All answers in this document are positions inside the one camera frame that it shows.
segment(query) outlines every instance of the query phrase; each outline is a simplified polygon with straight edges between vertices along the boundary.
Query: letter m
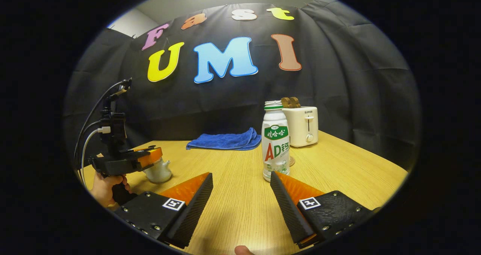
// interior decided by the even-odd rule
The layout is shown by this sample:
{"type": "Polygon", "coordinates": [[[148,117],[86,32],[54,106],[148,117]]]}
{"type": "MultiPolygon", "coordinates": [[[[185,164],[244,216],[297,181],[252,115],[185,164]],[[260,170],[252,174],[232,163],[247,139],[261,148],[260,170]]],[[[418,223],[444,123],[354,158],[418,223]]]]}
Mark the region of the letter m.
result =
{"type": "Polygon", "coordinates": [[[194,48],[199,56],[199,66],[194,82],[197,84],[209,82],[213,79],[213,73],[209,72],[209,64],[220,78],[225,76],[230,60],[233,61],[230,75],[244,76],[253,75],[258,68],[252,64],[251,53],[249,52],[249,37],[237,37],[231,39],[222,53],[214,44],[208,42],[194,48]]]}

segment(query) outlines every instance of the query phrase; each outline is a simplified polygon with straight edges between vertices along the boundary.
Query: human hand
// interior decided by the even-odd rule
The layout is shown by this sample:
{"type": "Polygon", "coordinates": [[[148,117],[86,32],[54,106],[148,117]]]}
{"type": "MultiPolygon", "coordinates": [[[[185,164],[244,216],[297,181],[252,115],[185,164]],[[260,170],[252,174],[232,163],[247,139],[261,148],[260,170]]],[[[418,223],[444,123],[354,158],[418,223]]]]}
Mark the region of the human hand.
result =
{"type": "Polygon", "coordinates": [[[236,246],[236,248],[234,248],[234,253],[236,255],[255,255],[245,245],[236,246]]]}
{"type": "Polygon", "coordinates": [[[98,201],[98,203],[100,203],[103,207],[107,207],[111,204],[115,204],[115,200],[113,200],[112,187],[119,183],[123,183],[125,189],[129,193],[132,193],[132,191],[130,191],[130,185],[127,183],[125,174],[122,176],[108,176],[104,178],[100,173],[96,172],[93,178],[93,188],[90,190],[90,193],[95,200],[98,201]]]}

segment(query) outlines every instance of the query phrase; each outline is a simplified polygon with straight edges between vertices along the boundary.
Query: toaster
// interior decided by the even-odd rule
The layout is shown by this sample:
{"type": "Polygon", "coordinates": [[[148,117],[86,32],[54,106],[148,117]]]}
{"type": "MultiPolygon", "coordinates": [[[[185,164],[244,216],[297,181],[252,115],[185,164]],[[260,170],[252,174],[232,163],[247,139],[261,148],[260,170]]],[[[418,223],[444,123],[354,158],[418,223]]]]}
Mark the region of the toaster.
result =
{"type": "Polygon", "coordinates": [[[318,108],[301,106],[296,109],[282,109],[289,127],[290,145],[303,147],[318,141],[318,108]]]}

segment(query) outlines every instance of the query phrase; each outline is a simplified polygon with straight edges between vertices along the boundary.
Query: wooden table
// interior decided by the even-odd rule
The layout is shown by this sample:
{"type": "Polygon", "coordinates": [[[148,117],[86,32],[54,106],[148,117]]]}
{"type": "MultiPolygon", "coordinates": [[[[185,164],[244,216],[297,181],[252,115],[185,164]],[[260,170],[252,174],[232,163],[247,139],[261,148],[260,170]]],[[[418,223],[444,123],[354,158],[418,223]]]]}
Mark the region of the wooden table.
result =
{"type": "MultiPolygon", "coordinates": [[[[299,252],[292,242],[269,183],[262,177],[262,147],[254,150],[186,150],[188,141],[152,141],[139,147],[162,147],[173,176],[151,183],[145,173],[127,175],[135,193],[162,192],[201,173],[212,172],[213,190],[185,252],[196,255],[234,254],[246,245],[256,255],[299,252]]],[[[290,148],[295,164],[290,176],[323,192],[339,190],[360,204],[382,206],[407,172],[396,164],[353,144],[319,131],[319,142],[290,148]]],[[[94,170],[85,169],[92,187],[94,170]]]]}

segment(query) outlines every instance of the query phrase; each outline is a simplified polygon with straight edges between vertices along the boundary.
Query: white plastic bottle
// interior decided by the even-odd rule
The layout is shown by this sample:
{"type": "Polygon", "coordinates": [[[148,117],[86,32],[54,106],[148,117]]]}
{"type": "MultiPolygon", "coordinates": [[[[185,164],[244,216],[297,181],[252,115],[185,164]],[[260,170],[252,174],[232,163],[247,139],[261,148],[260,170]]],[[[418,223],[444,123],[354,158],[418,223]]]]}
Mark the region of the white plastic bottle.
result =
{"type": "Polygon", "coordinates": [[[289,127],[280,101],[268,101],[262,122],[263,177],[270,182],[272,171],[289,175],[289,127]]]}

